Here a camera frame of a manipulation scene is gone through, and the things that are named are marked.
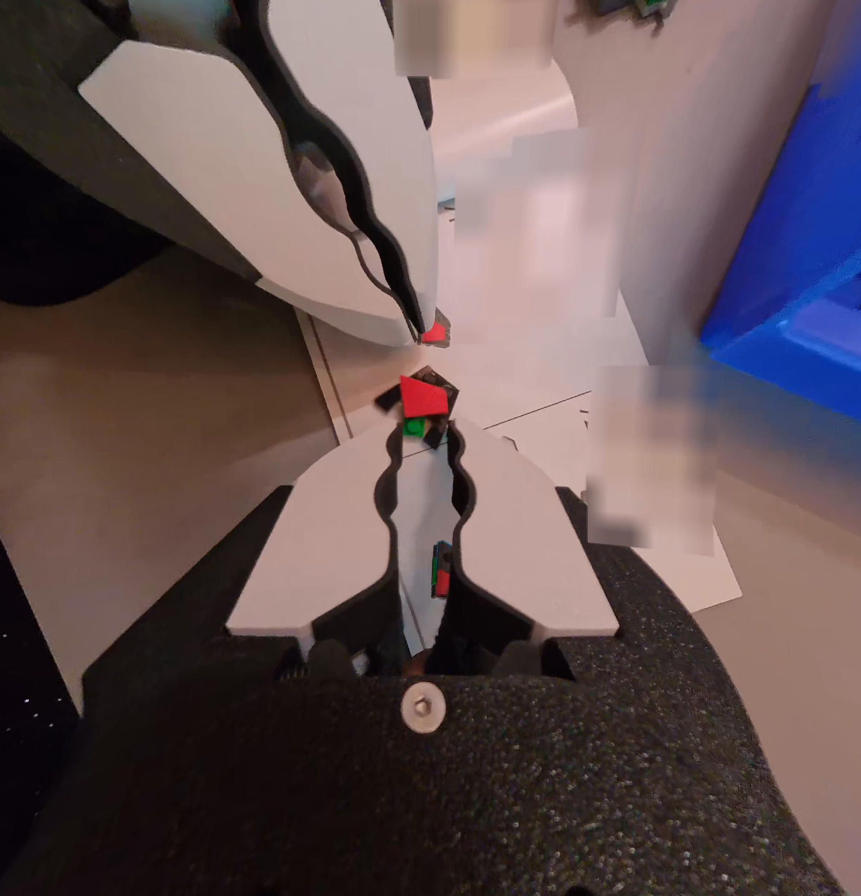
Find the red toy slope brick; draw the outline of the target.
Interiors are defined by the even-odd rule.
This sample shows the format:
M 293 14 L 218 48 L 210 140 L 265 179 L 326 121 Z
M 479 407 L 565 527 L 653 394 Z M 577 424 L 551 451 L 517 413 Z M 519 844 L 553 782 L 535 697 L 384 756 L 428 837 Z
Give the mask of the red toy slope brick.
M 399 385 L 404 419 L 448 417 L 449 397 L 444 387 L 412 376 L 401 376 Z

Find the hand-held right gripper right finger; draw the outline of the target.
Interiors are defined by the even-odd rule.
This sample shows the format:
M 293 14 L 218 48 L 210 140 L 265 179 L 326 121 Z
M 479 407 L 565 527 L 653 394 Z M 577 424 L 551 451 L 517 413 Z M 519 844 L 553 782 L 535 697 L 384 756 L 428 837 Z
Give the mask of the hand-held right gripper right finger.
M 449 425 L 447 619 L 476 641 L 612 637 L 619 623 L 551 479 L 503 438 Z

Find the white instruction booklet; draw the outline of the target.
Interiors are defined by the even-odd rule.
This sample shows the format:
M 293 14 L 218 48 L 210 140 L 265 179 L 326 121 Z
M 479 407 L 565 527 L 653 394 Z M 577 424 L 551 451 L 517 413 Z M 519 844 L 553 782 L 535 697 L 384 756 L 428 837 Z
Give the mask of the white instruction booklet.
M 504 156 L 517 137 L 577 127 L 571 87 L 556 62 L 546 69 L 431 81 L 430 140 L 438 201 L 455 196 L 463 165 Z M 544 327 L 533 312 L 514 312 L 482 342 L 466 329 L 473 310 L 452 283 L 455 213 L 438 216 L 438 306 L 451 323 L 448 348 L 394 350 L 355 339 L 302 311 L 296 313 L 339 442 L 373 427 L 374 399 L 400 375 L 429 365 L 459 389 L 456 412 L 494 434 L 508 435 L 557 486 L 586 485 L 586 414 L 592 367 L 586 358 L 642 364 L 645 354 L 622 297 L 616 314 L 590 329 L 573 322 Z

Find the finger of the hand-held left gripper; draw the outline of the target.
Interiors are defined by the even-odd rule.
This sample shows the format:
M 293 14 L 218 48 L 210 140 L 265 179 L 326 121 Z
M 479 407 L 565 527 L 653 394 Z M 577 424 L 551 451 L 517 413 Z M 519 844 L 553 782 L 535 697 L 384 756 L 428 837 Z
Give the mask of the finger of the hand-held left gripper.
M 438 236 L 431 140 L 395 70 L 380 2 L 257 2 L 255 19 L 290 103 L 343 194 L 313 207 L 352 247 L 356 309 L 369 335 L 422 335 L 434 323 Z
M 78 92 L 256 270 L 257 287 L 361 340 L 416 342 L 355 239 L 303 195 L 282 127 L 235 59 L 122 40 Z

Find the blue plastic bin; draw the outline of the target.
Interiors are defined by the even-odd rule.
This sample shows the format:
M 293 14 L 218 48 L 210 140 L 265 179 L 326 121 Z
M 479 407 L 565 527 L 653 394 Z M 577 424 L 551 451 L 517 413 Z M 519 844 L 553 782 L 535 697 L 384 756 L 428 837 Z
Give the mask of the blue plastic bin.
M 807 92 L 701 342 L 861 421 L 861 73 Z

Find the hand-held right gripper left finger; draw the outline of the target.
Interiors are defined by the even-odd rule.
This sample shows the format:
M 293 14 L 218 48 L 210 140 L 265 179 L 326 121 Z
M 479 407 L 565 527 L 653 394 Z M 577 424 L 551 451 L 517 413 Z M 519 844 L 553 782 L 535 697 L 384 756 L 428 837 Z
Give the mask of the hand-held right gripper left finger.
M 237 636 L 379 641 L 402 622 L 396 478 L 402 428 L 381 422 L 294 483 L 226 627 Z

